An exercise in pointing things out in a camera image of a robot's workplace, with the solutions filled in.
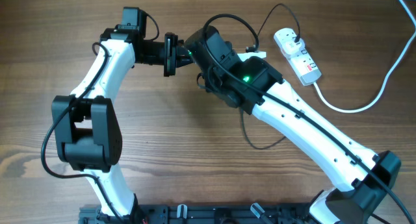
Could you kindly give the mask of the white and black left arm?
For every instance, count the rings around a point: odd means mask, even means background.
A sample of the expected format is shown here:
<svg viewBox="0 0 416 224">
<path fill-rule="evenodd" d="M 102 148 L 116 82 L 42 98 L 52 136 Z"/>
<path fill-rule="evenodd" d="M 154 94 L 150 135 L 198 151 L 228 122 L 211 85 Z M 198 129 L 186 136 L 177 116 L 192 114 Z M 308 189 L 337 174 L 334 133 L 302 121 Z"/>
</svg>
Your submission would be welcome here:
<svg viewBox="0 0 416 224">
<path fill-rule="evenodd" d="M 122 134 L 113 104 L 127 72 L 135 64 L 160 65 L 168 77 L 192 63 L 176 34 L 166 33 L 163 42 L 146 38 L 150 17 L 138 7 L 126 6 L 121 23 L 105 29 L 92 45 L 96 59 L 83 81 L 70 95 L 54 98 L 53 124 L 42 143 L 44 169 L 65 179 L 46 162 L 47 143 L 55 136 L 59 159 L 76 172 L 72 177 L 85 177 L 92 185 L 101 203 L 96 219 L 104 223 L 141 223 L 146 217 L 118 163 Z"/>
</svg>

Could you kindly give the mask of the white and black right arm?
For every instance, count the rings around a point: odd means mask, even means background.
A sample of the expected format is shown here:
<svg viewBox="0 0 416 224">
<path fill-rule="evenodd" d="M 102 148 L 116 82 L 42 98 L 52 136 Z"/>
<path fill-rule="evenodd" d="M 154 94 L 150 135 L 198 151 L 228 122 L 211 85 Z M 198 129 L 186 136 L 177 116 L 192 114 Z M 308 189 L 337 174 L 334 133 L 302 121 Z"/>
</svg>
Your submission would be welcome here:
<svg viewBox="0 0 416 224">
<path fill-rule="evenodd" d="M 233 108 L 286 136 L 331 180 L 309 208 L 319 223 L 366 223 L 391 191 L 400 159 L 353 141 L 313 110 L 254 48 L 238 54 L 215 27 L 195 32 L 185 48 L 201 68 L 206 87 Z"/>
</svg>

